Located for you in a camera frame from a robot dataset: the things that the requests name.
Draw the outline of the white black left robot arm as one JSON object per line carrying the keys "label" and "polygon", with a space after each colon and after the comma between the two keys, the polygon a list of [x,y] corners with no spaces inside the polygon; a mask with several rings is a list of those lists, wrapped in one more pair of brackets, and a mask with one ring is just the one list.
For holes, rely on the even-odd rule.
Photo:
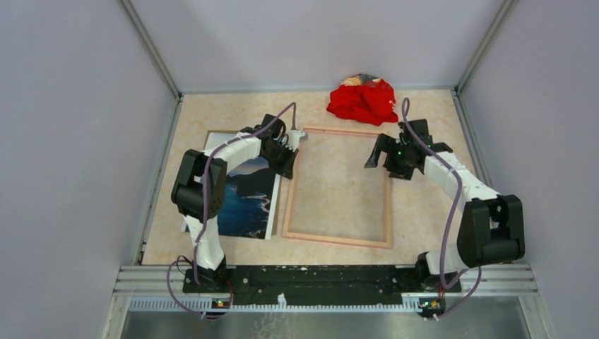
{"label": "white black left robot arm", "polygon": [[308,134],[285,127],[278,117],[267,114],[260,125],[246,127],[216,147],[189,149],[183,155],[171,201],[183,215],[193,240],[192,271],[210,292],[223,289],[227,280],[218,234],[227,176],[246,161],[261,157],[277,175],[292,179],[300,144]]}

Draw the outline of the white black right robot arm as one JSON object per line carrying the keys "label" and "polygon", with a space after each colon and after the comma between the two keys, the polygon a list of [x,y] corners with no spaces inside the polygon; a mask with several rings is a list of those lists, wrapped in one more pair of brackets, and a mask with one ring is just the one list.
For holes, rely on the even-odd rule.
{"label": "white black right robot arm", "polygon": [[520,198],[502,195],[480,181],[452,148],[433,140],[427,120],[401,122],[399,127],[397,137],[377,136],[365,167],[377,167],[384,153],[383,166],[391,178],[410,180],[420,171],[452,198],[447,229],[456,212],[461,213],[456,243],[449,242],[445,230],[439,250],[418,256],[415,284],[432,291],[442,283],[443,275],[523,258],[526,241]]}

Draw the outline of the seascape photo print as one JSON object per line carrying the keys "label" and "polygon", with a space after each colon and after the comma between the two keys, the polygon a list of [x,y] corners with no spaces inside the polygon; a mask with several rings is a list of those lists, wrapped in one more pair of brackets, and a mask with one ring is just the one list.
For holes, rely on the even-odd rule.
{"label": "seascape photo print", "polygon": [[207,149],[187,150],[171,200],[183,216],[215,218],[221,236],[270,239],[280,176],[261,156],[259,140],[241,136],[213,132]]}

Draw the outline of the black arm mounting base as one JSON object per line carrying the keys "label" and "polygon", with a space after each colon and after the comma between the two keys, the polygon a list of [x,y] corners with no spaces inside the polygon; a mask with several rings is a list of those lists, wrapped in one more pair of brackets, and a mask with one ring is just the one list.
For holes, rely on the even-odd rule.
{"label": "black arm mounting base", "polygon": [[272,305],[284,296],[290,306],[399,305],[410,292],[439,291],[440,278],[420,268],[395,265],[229,266],[217,280],[187,270],[183,292],[224,293],[240,306]]}

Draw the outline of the pink photo frame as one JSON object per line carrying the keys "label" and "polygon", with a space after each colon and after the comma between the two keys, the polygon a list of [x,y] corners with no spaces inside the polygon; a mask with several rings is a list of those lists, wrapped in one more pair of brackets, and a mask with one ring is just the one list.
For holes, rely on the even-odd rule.
{"label": "pink photo frame", "polygon": [[310,126],[295,160],[284,238],[390,249],[391,180],[365,169],[377,132]]}

